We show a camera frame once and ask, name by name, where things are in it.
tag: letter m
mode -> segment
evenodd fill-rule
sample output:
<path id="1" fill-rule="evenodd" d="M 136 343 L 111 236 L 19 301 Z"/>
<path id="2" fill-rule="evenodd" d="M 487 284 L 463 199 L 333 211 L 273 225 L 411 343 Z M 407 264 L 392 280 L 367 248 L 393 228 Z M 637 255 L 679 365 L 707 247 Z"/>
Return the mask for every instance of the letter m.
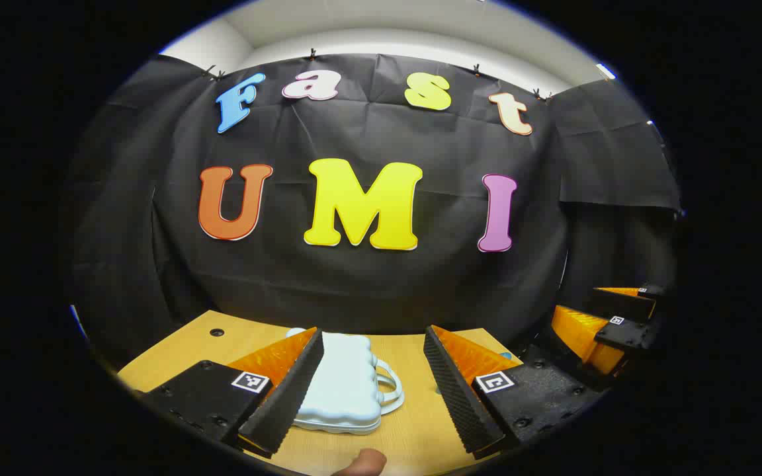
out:
<path id="1" fill-rule="evenodd" d="M 352 245 L 360 245 L 378 215 L 378 229 L 369 237 L 373 247 L 408 251 L 417 247 L 411 229 L 413 193 L 423 171 L 411 163 L 388 163 L 364 193 L 349 163 L 342 159 L 320 159 L 310 165 L 317 177 L 314 224 L 305 232 L 310 245 L 333 247 L 339 232 L 333 228 L 333 215 L 339 215 Z"/>

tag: black fabric backdrop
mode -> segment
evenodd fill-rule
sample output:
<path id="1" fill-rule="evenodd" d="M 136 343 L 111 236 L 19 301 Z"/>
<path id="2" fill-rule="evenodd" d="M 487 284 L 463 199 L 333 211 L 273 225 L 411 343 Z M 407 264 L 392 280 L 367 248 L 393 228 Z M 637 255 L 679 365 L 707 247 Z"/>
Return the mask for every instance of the black fabric backdrop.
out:
<path id="1" fill-rule="evenodd" d="M 332 100 L 291 100 L 300 72 L 342 74 Z M 448 79 L 446 111 L 405 101 L 405 79 Z M 251 114 L 216 132 L 216 97 L 257 72 Z M 531 136 L 506 130 L 490 94 L 527 105 Z M 483 327 L 514 347 L 557 302 L 592 286 L 672 284 L 678 193 L 648 117 L 614 81 L 544 102 L 500 79 L 387 55 L 296 58 L 212 81 L 157 56 L 97 112 L 72 163 L 63 223 L 72 294 L 85 331 L 119 368 L 208 309 L 275 325 L 365 334 Z M 423 169 L 411 252 L 305 244 L 316 159 L 345 159 L 364 190 L 384 165 Z M 252 163 L 273 167 L 256 229 L 239 241 L 207 236 L 197 219 L 199 174 L 228 166 L 222 212 L 241 210 Z M 513 247 L 481 253 L 484 174 L 517 181 Z M 342 233 L 339 220 L 336 228 Z"/>

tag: bag handle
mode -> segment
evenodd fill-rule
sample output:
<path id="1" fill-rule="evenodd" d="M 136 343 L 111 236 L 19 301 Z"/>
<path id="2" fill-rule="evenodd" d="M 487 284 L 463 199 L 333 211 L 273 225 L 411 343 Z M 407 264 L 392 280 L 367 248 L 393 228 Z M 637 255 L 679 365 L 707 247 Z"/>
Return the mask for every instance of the bag handle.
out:
<path id="1" fill-rule="evenodd" d="M 402 388 L 402 381 L 399 379 L 399 376 L 396 375 L 396 372 L 393 372 L 393 369 L 390 368 L 390 365 L 387 364 L 387 362 L 378 359 L 376 365 L 386 370 L 387 373 L 390 374 L 390 377 L 392 377 L 391 380 L 389 377 L 381 376 L 381 374 L 378 374 L 378 381 L 384 383 L 393 383 L 396 386 L 395 391 L 385 392 L 379 395 L 379 397 L 381 397 L 381 401 L 379 401 L 379 403 L 381 404 L 393 401 L 393 403 L 390 403 L 389 405 L 381 406 L 381 414 L 384 415 L 398 409 L 398 407 L 402 406 L 402 403 L 405 403 L 405 389 Z"/>

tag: purple letter i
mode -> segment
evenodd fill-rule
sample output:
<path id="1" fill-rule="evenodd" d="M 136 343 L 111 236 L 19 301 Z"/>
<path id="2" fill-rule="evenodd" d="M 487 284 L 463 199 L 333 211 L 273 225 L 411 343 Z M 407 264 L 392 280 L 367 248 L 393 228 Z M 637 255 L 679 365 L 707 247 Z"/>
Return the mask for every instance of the purple letter i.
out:
<path id="1" fill-rule="evenodd" d="M 478 249 L 485 253 L 506 252 L 511 249 L 507 227 L 511 221 L 511 195 L 517 182 L 505 175 L 487 174 L 481 182 L 489 192 L 487 205 L 487 229 L 478 240 Z"/>

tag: black foam pad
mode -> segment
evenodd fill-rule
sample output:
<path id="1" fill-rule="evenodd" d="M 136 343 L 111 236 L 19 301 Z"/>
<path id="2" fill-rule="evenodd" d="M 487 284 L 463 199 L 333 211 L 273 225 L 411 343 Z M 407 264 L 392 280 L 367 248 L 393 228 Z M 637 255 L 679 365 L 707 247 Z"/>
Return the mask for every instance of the black foam pad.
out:
<path id="1" fill-rule="evenodd" d="M 425 331 L 423 352 L 466 452 L 474 453 L 478 459 L 499 451 L 496 443 L 505 437 L 505 432 L 478 401 L 431 326 Z"/>
<path id="2" fill-rule="evenodd" d="M 305 400 L 323 353 L 323 335 L 316 331 L 281 384 L 239 427 L 239 445 L 244 450 L 266 458 L 278 451 Z"/>

